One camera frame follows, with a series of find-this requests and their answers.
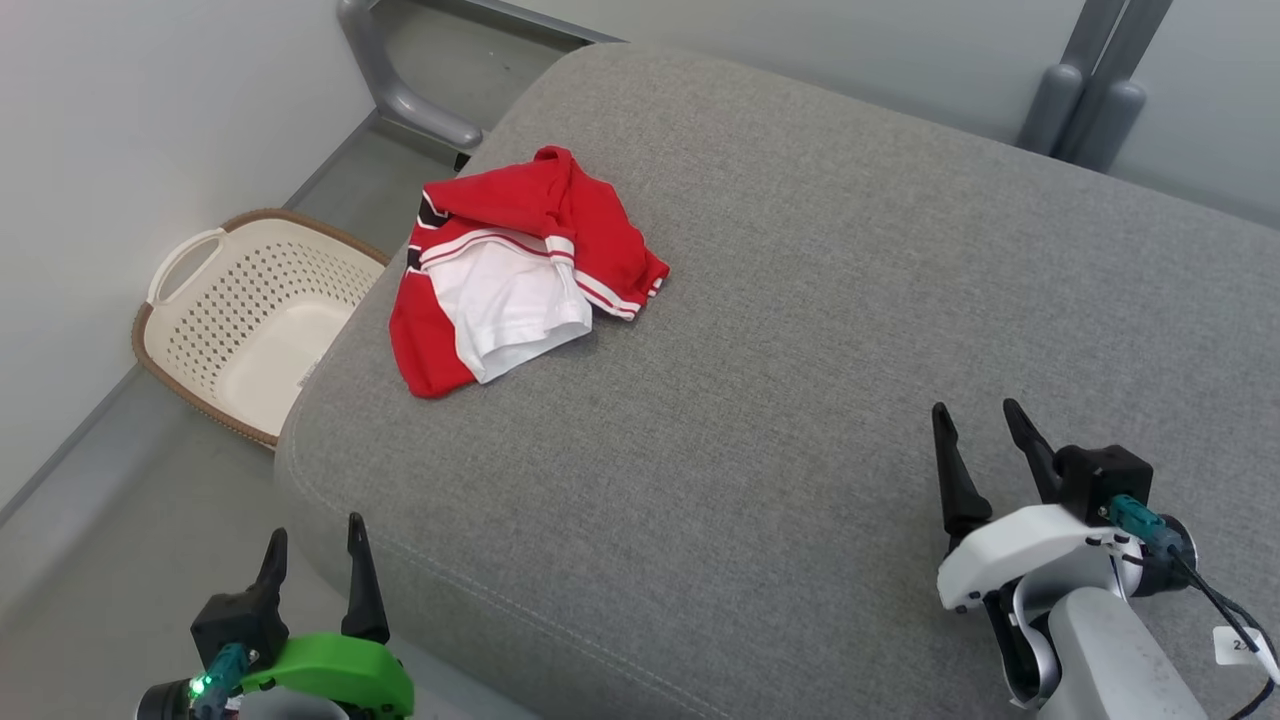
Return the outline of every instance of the white fabric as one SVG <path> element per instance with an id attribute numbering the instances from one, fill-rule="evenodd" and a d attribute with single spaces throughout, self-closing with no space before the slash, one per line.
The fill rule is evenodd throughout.
<path id="1" fill-rule="evenodd" d="M 477 382 L 591 332 L 572 265 L 553 261 L 545 242 L 507 229 L 471 240 L 425 272 L 453 323 L 458 359 Z"/>

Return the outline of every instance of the gray fabric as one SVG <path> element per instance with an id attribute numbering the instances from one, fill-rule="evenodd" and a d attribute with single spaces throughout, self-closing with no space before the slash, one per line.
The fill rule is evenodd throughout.
<path id="1" fill-rule="evenodd" d="M 653 305 L 422 401 L 393 265 L 285 427 L 298 543 L 343 587 L 364 512 L 406 637 L 553 717 L 1016 715 L 986 619 L 934 591 L 929 407 L 1007 512 L 1036 495 L 1006 396 L 1152 461 L 1206 575 L 1280 621 L 1276 233 L 635 45 L 559 61 L 467 170 L 547 143 L 673 268 Z M 1202 597 L 1137 606 L 1211 716 L 1252 697 Z"/>

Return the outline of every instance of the white panel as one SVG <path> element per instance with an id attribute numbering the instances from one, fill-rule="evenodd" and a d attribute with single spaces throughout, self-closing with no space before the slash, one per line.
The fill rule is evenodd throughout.
<path id="1" fill-rule="evenodd" d="M 284 202 L 372 110 L 323 0 L 0 5 L 0 505 L 133 364 L 178 242 Z"/>
<path id="2" fill-rule="evenodd" d="M 1011 142 L 1083 0 L 515 0 Z"/>
<path id="3" fill-rule="evenodd" d="M 1174 3 L 1111 174 L 1280 225 L 1280 3 Z"/>

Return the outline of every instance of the red and white shirt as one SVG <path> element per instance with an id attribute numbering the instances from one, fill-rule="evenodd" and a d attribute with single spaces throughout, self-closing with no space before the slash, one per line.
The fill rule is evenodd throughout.
<path id="1" fill-rule="evenodd" d="M 410 392 L 485 383 L 591 332 L 591 306 L 632 320 L 669 268 L 613 187 L 568 150 L 428 183 L 390 318 Z"/>

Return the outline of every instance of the beige plastic basket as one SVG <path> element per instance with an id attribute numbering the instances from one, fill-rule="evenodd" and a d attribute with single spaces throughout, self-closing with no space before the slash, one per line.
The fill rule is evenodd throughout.
<path id="1" fill-rule="evenodd" d="M 210 243 L 160 297 L 174 268 Z M 133 352 L 202 413 L 275 447 L 302 384 L 387 261 L 305 215 L 246 213 L 165 259 L 133 323 Z"/>

